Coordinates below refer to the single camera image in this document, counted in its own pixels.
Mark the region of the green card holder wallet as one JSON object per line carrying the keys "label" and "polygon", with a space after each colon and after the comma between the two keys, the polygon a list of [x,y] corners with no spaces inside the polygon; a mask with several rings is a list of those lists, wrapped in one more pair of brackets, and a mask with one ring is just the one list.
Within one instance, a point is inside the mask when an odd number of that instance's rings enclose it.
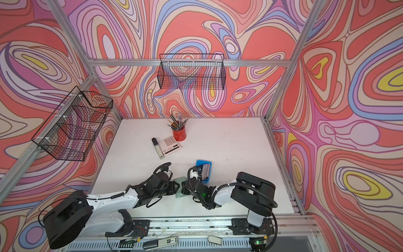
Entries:
{"label": "green card holder wallet", "polygon": [[190,192],[186,188],[186,184],[187,184],[186,177],[183,176],[183,177],[175,178],[174,182],[176,183],[175,187],[177,188],[176,193],[175,193],[176,198],[190,196]]}

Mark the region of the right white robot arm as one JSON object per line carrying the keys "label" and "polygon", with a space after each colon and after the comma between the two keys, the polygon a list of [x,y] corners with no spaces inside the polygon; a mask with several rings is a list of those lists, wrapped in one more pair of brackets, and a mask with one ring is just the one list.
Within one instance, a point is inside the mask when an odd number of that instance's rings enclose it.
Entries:
{"label": "right white robot arm", "polygon": [[247,224],[260,228],[266,218],[273,216],[278,207],[274,200],[276,186],[262,178],[246,172],[239,172],[236,179],[219,187],[206,186],[193,171],[181,184],[181,193],[190,195],[196,203],[207,210],[213,210],[231,202],[237,202],[248,209]]}

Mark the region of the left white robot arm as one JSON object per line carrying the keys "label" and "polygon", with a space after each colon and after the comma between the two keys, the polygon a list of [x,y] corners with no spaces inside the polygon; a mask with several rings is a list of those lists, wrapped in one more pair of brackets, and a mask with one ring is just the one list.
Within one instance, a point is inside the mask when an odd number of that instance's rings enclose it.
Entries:
{"label": "left white robot arm", "polygon": [[61,200],[43,218],[51,249],[60,249],[79,236],[105,234],[107,237],[141,237],[147,233],[134,223],[129,210],[151,207],[153,199],[174,195],[180,185],[166,172],[153,174],[146,182],[128,185],[120,192],[85,194],[75,191]]}

